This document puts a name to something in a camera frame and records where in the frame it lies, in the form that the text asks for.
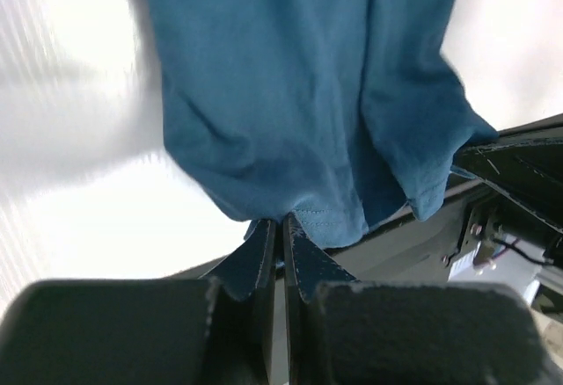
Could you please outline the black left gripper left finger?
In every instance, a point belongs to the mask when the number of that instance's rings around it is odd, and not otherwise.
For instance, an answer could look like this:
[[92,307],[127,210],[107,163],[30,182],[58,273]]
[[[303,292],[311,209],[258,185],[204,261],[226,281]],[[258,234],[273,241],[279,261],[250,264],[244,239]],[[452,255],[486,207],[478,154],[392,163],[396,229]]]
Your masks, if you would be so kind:
[[276,225],[200,278],[45,280],[1,324],[4,384],[266,384]]

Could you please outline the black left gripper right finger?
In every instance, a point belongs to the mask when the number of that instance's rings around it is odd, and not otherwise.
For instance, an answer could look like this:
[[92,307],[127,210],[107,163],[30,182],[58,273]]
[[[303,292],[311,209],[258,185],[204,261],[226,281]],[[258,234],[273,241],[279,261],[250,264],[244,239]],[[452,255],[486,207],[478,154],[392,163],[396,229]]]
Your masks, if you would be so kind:
[[293,384],[559,384],[510,287],[360,281],[283,223]]

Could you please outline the dark blue t-shirt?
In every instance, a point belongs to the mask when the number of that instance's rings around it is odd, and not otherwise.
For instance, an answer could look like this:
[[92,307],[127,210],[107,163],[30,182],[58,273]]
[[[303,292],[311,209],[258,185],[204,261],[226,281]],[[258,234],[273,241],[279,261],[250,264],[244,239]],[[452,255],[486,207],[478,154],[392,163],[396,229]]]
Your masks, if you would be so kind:
[[442,58],[455,0],[146,0],[164,144],[236,221],[293,214],[322,248],[444,200],[496,131]]

